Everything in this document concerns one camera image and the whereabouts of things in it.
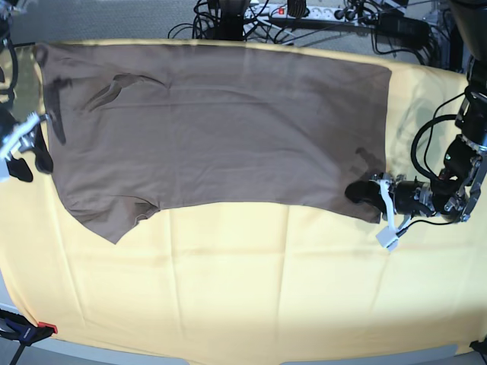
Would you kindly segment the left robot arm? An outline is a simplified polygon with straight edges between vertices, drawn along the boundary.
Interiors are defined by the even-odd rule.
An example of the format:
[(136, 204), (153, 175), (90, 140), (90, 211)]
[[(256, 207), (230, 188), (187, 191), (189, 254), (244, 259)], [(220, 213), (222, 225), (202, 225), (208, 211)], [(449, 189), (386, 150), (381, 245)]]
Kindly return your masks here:
[[(388, 221), (401, 214), (415, 223), (430, 223), (441, 216), (446, 224), (467, 221), (475, 208), (486, 176), (486, 3), (450, 1), (449, 8), (460, 36), (471, 54), (463, 102), (455, 114), (434, 115), (412, 140), (410, 159), (426, 178), (408, 181), (379, 173), (368, 181), (347, 186), (345, 197), (354, 204), (369, 204)], [(460, 134), (449, 145), (440, 173), (417, 158), (423, 134), (437, 124), (454, 121)]]

